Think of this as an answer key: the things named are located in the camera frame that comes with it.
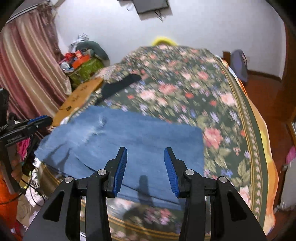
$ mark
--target yellow round object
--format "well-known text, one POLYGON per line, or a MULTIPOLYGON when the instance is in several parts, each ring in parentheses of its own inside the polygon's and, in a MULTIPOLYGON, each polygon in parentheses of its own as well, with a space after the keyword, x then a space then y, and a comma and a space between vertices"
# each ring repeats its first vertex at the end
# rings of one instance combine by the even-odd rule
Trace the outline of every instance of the yellow round object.
POLYGON ((166 44, 169 46, 177 46, 177 43, 175 43, 173 40, 167 38, 167 37, 157 37, 153 43, 152 46, 166 44))

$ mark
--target reddish-brown floor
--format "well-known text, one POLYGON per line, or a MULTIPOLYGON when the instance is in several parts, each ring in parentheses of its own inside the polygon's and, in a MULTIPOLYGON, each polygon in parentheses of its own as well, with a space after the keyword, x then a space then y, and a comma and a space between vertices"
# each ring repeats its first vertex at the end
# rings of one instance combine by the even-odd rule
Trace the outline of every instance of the reddish-brown floor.
MULTIPOLYGON (((272 106, 280 87, 281 83, 279 81, 254 75, 249 76, 249 81, 246 86, 249 98, 266 122, 271 153, 278 170, 279 187, 274 206, 280 202, 281 189, 283 187, 284 172, 281 171, 281 168, 282 165, 285 164, 287 153, 293 146, 292 137, 286 124, 272 117, 274 111, 272 106)), ((268 240, 273 240, 281 230, 285 229, 287 222, 295 215, 294 212, 279 211, 275 216, 276 225, 271 233, 268 234, 268 240)))

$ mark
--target denim fabric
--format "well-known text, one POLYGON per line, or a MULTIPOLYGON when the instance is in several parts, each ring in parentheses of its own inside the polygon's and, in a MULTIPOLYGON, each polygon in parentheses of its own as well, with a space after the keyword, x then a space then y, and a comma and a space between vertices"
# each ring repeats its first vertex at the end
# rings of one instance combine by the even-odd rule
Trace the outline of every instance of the denim fabric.
POLYGON ((204 145, 197 127, 91 106, 57 127, 35 152, 39 160, 75 178, 88 177, 127 148, 128 162, 118 197, 142 204, 180 208, 164 163, 164 149, 203 175, 204 145))

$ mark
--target human hand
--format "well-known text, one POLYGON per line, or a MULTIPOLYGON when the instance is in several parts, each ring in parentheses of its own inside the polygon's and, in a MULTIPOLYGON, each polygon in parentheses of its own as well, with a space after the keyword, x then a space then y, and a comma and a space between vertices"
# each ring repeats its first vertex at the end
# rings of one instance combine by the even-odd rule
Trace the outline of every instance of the human hand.
POLYGON ((13 171, 11 173, 11 176, 19 183, 22 178, 22 166, 23 162, 20 162, 21 156, 17 153, 15 158, 11 161, 11 166, 13 168, 13 171))

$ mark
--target striped curtain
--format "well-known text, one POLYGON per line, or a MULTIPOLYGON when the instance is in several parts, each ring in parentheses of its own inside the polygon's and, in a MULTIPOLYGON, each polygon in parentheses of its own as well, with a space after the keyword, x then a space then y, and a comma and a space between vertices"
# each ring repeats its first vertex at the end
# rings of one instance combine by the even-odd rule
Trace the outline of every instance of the striped curtain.
POLYGON ((54 116, 71 94, 58 61, 52 7, 42 4, 4 26, 0 32, 0 88, 10 92, 9 111, 19 118, 54 116))

